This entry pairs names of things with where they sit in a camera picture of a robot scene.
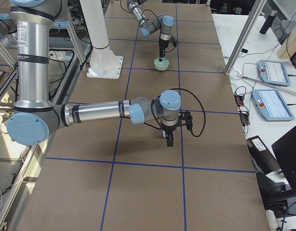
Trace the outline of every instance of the white desk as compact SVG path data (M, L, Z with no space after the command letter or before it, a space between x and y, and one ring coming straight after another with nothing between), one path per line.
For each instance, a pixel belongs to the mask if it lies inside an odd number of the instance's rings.
M229 57L238 40L238 37L240 36L242 28L247 20L247 16L214 14L213 19L223 55ZM262 27L264 21L265 19L263 16L260 16L257 19L257 22L244 45L244 49L248 50L248 54L263 53L265 51L273 49L278 44L278 40L271 29L269 29L265 35L259 33L259 30ZM264 54L253 54L247 55L246 57L238 58L237 62L234 65L234 68L242 71L244 63L258 63L258 61L261 59L288 62L289 60L278 58L277 50L279 48L280 45L275 48L273 54L271 54L272 51L269 51ZM296 70L291 62L288 62L285 65L288 74L296 75ZM232 71L231 77L236 77L236 74L236 72ZM257 65L245 64L243 74L247 77L256 79L258 76ZM254 82L247 80L245 81L252 86L254 85ZM290 77L290 82L291 85L287 87L287 89L296 91L296 77ZM237 85L238 87L245 86L247 92L250 92L252 90L252 88L249 85L245 84L241 79L231 79L231 83ZM262 86L258 83L255 85L255 89L267 88L268 87ZM233 91L235 91L236 87L232 85L232 89ZM287 103L296 103L296 96L284 93L282 91L281 95ZM267 122L261 117L252 100L250 101L250 96L250 94L245 95L244 100L246 107L250 109L250 125L248 126L246 139L259 135L266 146L269 148L269 150L272 152L271 145L296 125L296 105L290 106L290 109L295 116L295 120L289 122ZM280 178L278 178L278 176L273 174L271 174L271 176L269 177L274 181L282 181ZM286 221L288 223L285 224L284 230L293 228L296 229L296 217L286 218Z

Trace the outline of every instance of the table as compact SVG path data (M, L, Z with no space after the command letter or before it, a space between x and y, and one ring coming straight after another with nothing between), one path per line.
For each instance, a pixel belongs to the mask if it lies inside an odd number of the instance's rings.
M242 31L242 28L247 20L247 16L214 14L213 19L219 37L219 42L222 47L223 55L225 57L230 56L236 44L236 41ZM258 63L258 61L261 59L269 59L271 61L287 62L285 65L288 74L296 75L296 70L291 64L291 62L289 62L289 60L278 58L277 50L280 48L280 45L278 45L275 48L275 46L278 44L278 40L275 37L272 30L269 29L265 35L259 33L259 30L262 27L264 21L265 19L263 16L260 16L257 19L254 28L252 29L244 45L244 48L248 50L248 53L256 54L238 58L237 62L234 65L234 68L242 71L244 63ZM271 50L273 48L275 48L274 51L264 53L265 51ZM245 64L244 75L256 79L258 76L257 65ZM231 83L235 84L236 86L245 86L247 89L246 91L251 92L252 88L249 85L244 83L241 79L234 79L236 76L237 73L235 71L232 71ZM252 86L254 85L254 82L247 80L245 81L251 84ZM290 82L291 85L287 87L287 89L296 91L296 77L290 77ZM235 91L236 87L232 85L232 89L233 91ZM267 89L267 87L262 86L260 84L256 84L255 89ZM287 103L296 103L296 96L284 92L281 92L281 95ZM256 106L253 103L253 101L250 101L250 94L247 94L245 96L244 102L245 105L250 109L250 125L248 126L248 133L246 134L245 138L248 139L250 137L259 135L260 138L264 141L265 145L268 147L268 149L273 153L271 145L296 125L296 105L290 106L290 110L294 114L295 120L285 122L267 122L262 118L259 111L256 109ZM268 176L275 182L283 181L283 179L279 178L275 173L270 173ZM290 218L289 220L293 220L293 222L288 222L287 224L285 224L284 230L288 228L296 229L296 217Z
M133 16L112 1L105 21L111 49L124 56L120 79L88 79L83 72L70 102L151 99L186 88L205 106L203 136L178 129L167 148L160 132L119 119L57 131L18 230L269 230L230 81L221 73L210 8L151 2L143 8L175 18L179 45L166 56L168 70L154 69L158 34L143 38ZM202 111L181 96L197 132Z

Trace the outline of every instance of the light green bowl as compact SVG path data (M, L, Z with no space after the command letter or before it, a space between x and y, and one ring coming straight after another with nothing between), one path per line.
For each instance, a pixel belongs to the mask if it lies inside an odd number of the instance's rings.
M159 58L154 60L155 68L159 71L165 71L169 66L169 60L166 58L162 58L162 61L159 61Z

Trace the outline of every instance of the white pillar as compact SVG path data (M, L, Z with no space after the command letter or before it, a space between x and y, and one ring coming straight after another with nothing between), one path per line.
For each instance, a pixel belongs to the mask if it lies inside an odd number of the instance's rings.
M110 50L101 0L80 0L80 4L93 45L87 76L118 79L123 57Z

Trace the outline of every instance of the computer monitor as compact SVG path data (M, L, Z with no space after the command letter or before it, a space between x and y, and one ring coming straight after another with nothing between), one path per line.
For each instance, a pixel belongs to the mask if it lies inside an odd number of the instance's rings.
M272 149L292 188L284 196L296 196L296 126L272 144Z
M261 172L257 173L257 180L265 209L273 210L277 218L282 218L296 201L296 126L277 140L272 149L290 185L276 183ZM296 216L296 204L287 215Z

